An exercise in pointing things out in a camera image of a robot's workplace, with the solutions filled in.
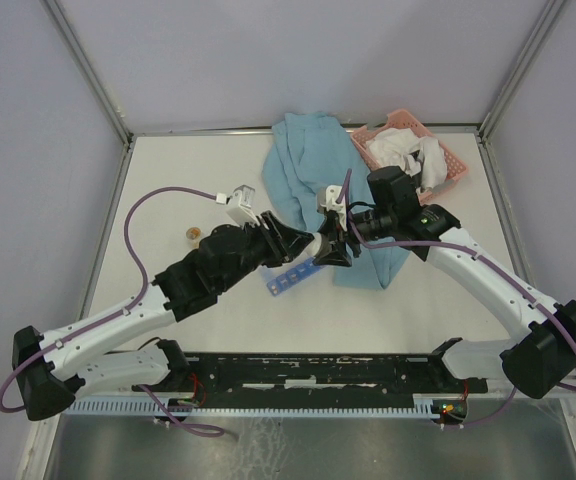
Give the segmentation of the white cap pill bottle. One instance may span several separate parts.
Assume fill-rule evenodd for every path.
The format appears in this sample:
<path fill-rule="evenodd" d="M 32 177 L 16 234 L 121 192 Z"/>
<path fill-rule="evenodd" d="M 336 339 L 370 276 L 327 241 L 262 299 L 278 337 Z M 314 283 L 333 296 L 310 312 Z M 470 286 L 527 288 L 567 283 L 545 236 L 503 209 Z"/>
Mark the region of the white cap pill bottle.
<path fill-rule="evenodd" d="M 330 251 L 329 241 L 326 237 L 315 234 L 313 241 L 307 246 L 306 253 L 309 257 L 320 258 Z"/>

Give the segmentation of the white bottle cap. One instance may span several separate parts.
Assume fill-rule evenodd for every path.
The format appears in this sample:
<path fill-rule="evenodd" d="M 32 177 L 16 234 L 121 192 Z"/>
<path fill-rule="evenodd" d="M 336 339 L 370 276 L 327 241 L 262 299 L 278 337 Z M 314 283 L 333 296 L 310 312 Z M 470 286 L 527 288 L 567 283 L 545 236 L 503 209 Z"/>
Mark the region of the white bottle cap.
<path fill-rule="evenodd" d="M 306 249 L 306 253 L 308 256 L 310 257 L 314 257 L 317 255 L 317 253 L 319 252 L 319 249 L 321 247 L 321 242 L 318 238 L 315 238 L 307 247 Z"/>

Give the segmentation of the blue weekly pill organizer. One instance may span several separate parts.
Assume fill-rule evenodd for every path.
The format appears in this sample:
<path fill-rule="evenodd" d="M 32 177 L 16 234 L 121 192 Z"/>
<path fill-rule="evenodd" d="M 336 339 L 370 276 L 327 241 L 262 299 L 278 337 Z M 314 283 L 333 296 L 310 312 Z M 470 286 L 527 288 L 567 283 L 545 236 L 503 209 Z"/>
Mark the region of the blue weekly pill organizer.
<path fill-rule="evenodd" d="M 307 260 L 294 265 L 292 268 L 289 268 L 284 273 L 271 275 L 266 281 L 266 288 L 273 297 L 277 297 L 297 284 L 312 277 L 322 269 L 323 266 L 314 264 L 313 258 L 308 258 Z"/>

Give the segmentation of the amber pill bottle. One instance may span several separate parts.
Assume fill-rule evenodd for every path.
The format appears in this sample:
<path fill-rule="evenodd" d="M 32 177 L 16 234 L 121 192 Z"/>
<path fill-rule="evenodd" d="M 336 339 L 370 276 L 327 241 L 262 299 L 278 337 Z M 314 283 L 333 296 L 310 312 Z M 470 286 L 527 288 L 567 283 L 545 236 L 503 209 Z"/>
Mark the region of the amber pill bottle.
<path fill-rule="evenodd" d="M 202 239 L 202 231 L 198 227 L 191 227 L 186 231 L 186 238 L 193 249 L 199 246 Z"/>

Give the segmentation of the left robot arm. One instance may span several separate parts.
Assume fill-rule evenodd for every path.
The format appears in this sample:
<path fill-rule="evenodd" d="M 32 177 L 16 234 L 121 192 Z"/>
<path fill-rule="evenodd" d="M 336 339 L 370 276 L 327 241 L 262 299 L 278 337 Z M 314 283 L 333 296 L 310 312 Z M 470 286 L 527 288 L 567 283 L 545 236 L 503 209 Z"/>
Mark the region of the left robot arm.
<path fill-rule="evenodd" d="M 145 353 L 121 352 L 119 346 L 214 306 L 258 267 L 280 267 L 320 244 L 319 234 L 288 227 L 264 212 L 254 224 L 215 227 L 125 306 L 51 331 L 18 330 L 12 367 L 21 411 L 31 421 L 44 420 L 104 386 L 161 383 L 180 389 L 188 381 L 189 366 L 176 343 L 166 341 Z"/>

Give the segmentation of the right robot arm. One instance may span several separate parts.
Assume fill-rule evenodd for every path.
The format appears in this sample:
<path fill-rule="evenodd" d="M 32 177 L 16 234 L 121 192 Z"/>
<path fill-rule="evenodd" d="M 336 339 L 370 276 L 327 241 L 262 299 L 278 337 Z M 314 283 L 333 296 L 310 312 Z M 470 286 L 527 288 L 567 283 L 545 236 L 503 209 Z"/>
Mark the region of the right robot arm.
<path fill-rule="evenodd" d="M 508 334 L 446 342 L 426 368 L 431 386 L 449 391 L 470 378 L 507 379 L 533 399 L 555 387 L 576 392 L 576 301 L 556 301 L 491 258 L 445 208 L 421 205 L 400 168 L 374 170 L 367 184 L 372 201 L 358 213 L 347 183 L 318 193 L 324 221 L 315 236 L 316 264 L 348 267 L 362 250 L 404 248 L 456 281 Z"/>

